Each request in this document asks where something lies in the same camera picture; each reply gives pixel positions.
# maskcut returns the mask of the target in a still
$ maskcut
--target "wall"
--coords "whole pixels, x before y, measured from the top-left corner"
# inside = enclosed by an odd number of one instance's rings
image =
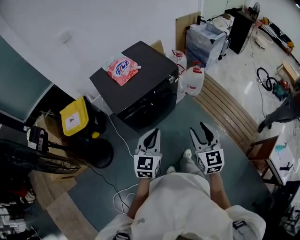
[[[1,0],[0,35],[73,98],[95,98],[89,77],[106,60],[139,40],[161,39],[170,52],[175,19],[198,8],[198,0]],[[65,31],[71,38],[63,44]]]
[[[224,13],[226,9],[241,8],[245,0],[204,0],[203,17],[205,20]]]
[[[274,22],[294,43],[294,57],[300,62],[300,9],[296,7],[294,0],[259,0],[263,16]]]

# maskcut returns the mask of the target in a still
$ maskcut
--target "shoe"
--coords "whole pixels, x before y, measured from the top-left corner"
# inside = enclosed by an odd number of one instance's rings
[[[263,129],[266,127],[266,124],[264,123],[264,121],[261,122],[261,124],[258,126],[258,133],[261,133],[263,131]]]
[[[167,169],[167,174],[170,174],[170,173],[175,173],[176,170],[175,170],[175,167],[174,166],[169,166],[168,169]]]
[[[192,151],[191,149],[186,149],[182,155],[184,158],[192,159]]]

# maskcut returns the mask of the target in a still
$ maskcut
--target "plastic storage box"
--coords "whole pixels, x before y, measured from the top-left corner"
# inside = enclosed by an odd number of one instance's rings
[[[208,22],[191,25],[186,38],[188,63],[200,61],[207,70],[217,62],[225,40],[226,33]]]

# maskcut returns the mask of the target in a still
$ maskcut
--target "gray mat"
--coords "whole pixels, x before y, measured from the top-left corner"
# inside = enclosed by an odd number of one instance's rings
[[[112,120],[119,133],[127,141],[131,153],[134,154],[139,135],[117,117],[112,116]],[[199,124],[200,121],[210,124],[219,131],[225,156],[225,166],[221,175],[231,204],[238,204],[248,210],[255,211],[252,206],[254,202],[260,203],[270,197],[267,187],[230,136],[223,132],[190,96],[186,96],[180,101],[174,111],[157,125],[161,131],[161,153],[163,154],[161,173],[164,174],[169,165],[175,164],[185,149],[190,148],[194,151],[189,135],[190,127],[195,129],[200,138],[205,137]],[[105,134],[107,135],[105,137],[114,147],[114,159],[109,167],[103,170],[96,169],[96,171],[104,175],[107,181],[114,184],[118,190],[136,184],[138,179],[135,177],[133,159],[110,122],[107,123]],[[118,214],[118,211],[113,207],[115,191],[91,169],[83,172],[76,180],[77,185],[69,191],[69,194],[91,224],[96,229],[101,230]],[[122,199],[129,192],[135,192],[135,190],[136,187],[122,192]],[[132,197],[131,195],[128,198],[127,204],[129,206]],[[121,204],[118,197],[116,197],[116,204],[120,208]]]

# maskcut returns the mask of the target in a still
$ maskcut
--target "red and white package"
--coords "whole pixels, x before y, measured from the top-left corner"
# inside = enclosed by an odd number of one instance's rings
[[[112,79],[123,86],[137,73],[138,65],[135,61],[120,53],[108,60],[102,68]]]

